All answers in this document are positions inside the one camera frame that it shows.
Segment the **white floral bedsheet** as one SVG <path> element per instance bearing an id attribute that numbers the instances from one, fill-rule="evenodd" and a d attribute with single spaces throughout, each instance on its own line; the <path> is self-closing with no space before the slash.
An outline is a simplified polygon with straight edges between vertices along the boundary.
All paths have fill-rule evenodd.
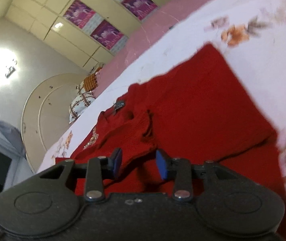
<path id="1" fill-rule="evenodd" d="M 275 129 L 286 193 L 286 0 L 210 0 L 174 25 L 132 62 L 45 154 L 40 171 L 65 159 L 85 139 L 102 111 L 143 84 L 212 45 L 260 113 Z"/>

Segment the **orange checked cloth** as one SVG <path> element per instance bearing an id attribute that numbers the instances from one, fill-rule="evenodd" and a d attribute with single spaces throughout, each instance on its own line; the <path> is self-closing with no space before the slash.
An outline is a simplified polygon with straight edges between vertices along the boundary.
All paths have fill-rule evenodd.
<path id="1" fill-rule="evenodd" d="M 95 73 L 90 74 L 83 80 L 83 87 L 86 92 L 93 91 L 95 88 L 97 88 L 97 75 L 101 69 L 102 67 L 99 67 Z"/>

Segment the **red knitted garment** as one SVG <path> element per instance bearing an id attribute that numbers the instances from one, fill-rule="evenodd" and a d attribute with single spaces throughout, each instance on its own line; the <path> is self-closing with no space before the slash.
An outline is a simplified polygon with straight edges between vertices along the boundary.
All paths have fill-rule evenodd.
<path id="1" fill-rule="evenodd" d="M 122 107 L 102 111 L 73 151 L 78 164 L 122 150 L 108 199 L 87 205 L 57 240 L 286 240 L 285 187 L 277 134 L 223 56 L 205 45 L 164 75 L 133 84 Z M 233 171 L 209 189 L 193 180 L 190 202 L 172 199 L 155 156 Z"/>

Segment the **cream curved headboard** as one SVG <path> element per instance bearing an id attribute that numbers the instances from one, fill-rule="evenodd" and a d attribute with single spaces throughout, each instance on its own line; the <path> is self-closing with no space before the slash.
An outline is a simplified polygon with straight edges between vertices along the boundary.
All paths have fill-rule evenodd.
<path id="1" fill-rule="evenodd" d="M 84 74 L 59 74 L 42 81 L 27 98 L 21 117 L 27 162 L 36 173 L 46 152 L 70 127 L 69 106 Z"/>

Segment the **grey tied curtain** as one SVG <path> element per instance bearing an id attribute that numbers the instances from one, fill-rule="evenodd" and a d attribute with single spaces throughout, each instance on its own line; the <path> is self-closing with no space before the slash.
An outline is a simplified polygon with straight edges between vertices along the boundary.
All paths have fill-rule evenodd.
<path id="1" fill-rule="evenodd" d="M 3 120 L 0 120 L 0 148 L 26 159 L 21 132 Z"/>

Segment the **white patterned pillow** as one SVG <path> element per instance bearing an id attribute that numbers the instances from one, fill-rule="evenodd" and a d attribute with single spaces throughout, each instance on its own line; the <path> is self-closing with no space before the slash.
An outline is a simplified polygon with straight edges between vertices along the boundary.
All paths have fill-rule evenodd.
<path id="1" fill-rule="evenodd" d="M 69 124 L 74 123 L 94 100 L 91 91 L 78 95 L 69 106 Z"/>

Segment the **pink bed cover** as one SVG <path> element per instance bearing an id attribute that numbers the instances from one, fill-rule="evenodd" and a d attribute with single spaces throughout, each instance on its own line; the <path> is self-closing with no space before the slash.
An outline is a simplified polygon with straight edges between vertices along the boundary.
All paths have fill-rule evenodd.
<path id="1" fill-rule="evenodd" d="M 151 14 L 130 35 L 125 46 L 97 74 L 98 97 L 132 62 L 160 40 L 174 25 L 186 19 L 210 0 L 170 0 Z"/>

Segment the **cream wardrobe with posters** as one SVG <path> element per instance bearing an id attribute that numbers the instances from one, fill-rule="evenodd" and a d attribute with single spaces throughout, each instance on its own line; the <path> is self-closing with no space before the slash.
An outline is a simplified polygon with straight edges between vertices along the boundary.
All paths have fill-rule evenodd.
<path id="1" fill-rule="evenodd" d="M 6 18 L 86 70 L 108 63 L 170 0 L 13 0 Z"/>

